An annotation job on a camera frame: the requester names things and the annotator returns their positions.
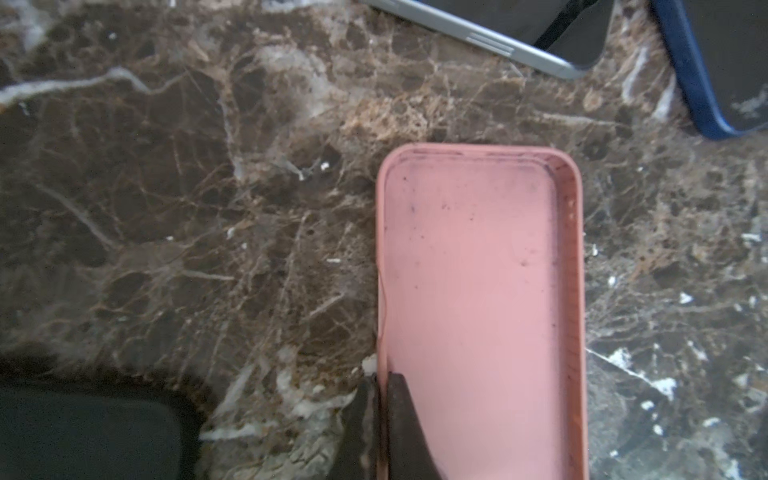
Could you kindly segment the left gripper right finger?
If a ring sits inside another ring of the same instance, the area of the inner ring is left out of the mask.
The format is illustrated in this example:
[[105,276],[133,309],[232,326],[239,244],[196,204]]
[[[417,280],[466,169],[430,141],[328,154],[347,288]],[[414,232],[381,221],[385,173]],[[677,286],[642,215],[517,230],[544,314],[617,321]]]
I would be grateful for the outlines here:
[[386,463],[392,480],[440,480],[406,378],[390,373],[386,386]]

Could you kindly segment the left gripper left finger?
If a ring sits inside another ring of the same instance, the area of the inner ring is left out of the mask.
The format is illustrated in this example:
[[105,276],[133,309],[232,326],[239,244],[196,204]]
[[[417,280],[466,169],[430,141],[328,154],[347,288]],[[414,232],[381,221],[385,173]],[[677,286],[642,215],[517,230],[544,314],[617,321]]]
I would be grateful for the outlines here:
[[379,455],[379,385],[376,375],[361,379],[352,401],[343,409],[343,434],[328,480],[377,478]]

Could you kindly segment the pink phone case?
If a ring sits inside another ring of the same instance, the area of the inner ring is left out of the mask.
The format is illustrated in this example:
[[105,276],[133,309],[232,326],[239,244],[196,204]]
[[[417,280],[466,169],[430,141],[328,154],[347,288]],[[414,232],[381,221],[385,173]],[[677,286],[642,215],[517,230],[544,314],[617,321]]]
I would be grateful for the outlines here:
[[585,479],[583,195],[545,147],[409,144],[377,179],[378,375],[441,479]]

